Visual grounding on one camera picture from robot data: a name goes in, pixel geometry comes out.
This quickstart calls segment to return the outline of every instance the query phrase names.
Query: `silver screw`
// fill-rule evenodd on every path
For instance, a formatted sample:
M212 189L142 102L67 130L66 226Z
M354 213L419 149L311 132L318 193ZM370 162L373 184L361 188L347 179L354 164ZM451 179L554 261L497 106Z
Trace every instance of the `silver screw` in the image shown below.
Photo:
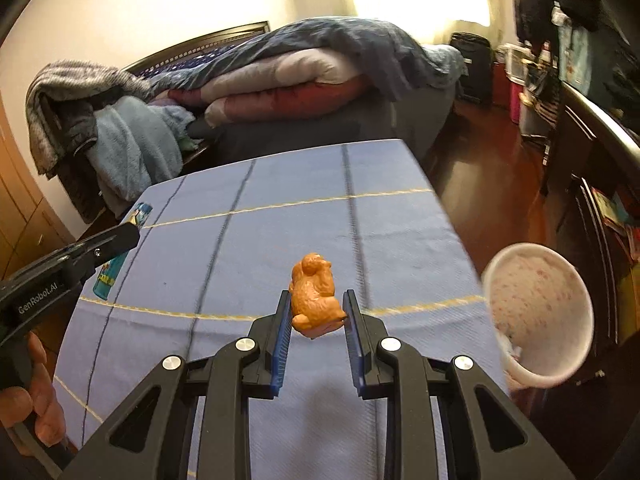
M162 361L162 368L165 370L175 370L182 364L182 359L180 359L177 355L170 355L169 357L165 357L164 361Z
M460 368L461 370L469 370L474 365L474 362L471 357L459 355L453 360L453 364L456 365L456 368Z
M384 348L388 352L395 352L400 349L400 342L395 337L385 337L381 342L380 346Z
M236 341L236 348L241 352L248 352L249 350L253 350L255 347L255 341L248 337L243 337L242 339L238 339Z

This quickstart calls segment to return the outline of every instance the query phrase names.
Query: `orange figurine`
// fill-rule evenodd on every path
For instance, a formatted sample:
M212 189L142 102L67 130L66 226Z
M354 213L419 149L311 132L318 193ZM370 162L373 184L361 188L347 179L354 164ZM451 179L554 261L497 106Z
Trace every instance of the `orange figurine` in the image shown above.
M331 262L320 254L309 253L291 270L292 325L302 335L315 339L338 330L347 317L334 298Z

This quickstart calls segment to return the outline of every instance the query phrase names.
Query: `black suitcase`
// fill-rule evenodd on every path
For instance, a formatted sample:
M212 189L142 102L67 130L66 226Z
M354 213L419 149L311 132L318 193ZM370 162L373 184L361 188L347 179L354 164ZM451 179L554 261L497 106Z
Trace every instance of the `black suitcase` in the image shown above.
M493 93L491 44L482 36L466 32L454 32L449 43L465 58L469 75L460 78L462 97L475 103L490 104Z

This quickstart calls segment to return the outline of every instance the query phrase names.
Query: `bed headboard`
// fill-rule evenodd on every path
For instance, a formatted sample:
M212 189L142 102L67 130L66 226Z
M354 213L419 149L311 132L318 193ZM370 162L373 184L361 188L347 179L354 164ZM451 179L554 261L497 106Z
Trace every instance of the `bed headboard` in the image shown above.
M270 30L269 22L257 22L226 28L225 30L219 30L217 32L210 32L204 36L183 41L160 52L156 52L151 56L147 56L125 67L124 70L134 75L140 75L149 68L159 68L178 61L186 61L199 54L205 54L209 50L222 46L223 44L243 43L249 38L259 36Z

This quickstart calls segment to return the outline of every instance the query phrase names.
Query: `tablecloth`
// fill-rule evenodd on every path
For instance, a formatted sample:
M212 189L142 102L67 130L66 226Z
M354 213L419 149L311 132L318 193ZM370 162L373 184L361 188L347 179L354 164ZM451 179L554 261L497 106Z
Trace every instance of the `tablecloth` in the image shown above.
M504 389L478 277L402 141L238 162L140 200L154 208L140 243L108 301L93 294L95 276L86 282L58 358L54 384L77 446L163 357L215 354L273 313L291 267L311 251L333 263L340 300L354 288L390 335L437 359L467 354ZM434 418L441 442L437 410ZM280 396L250 401L252 473L377 479L384 433L385 403L357 397L343 330L313 341L294 332ZM442 446L438 459L445 478Z

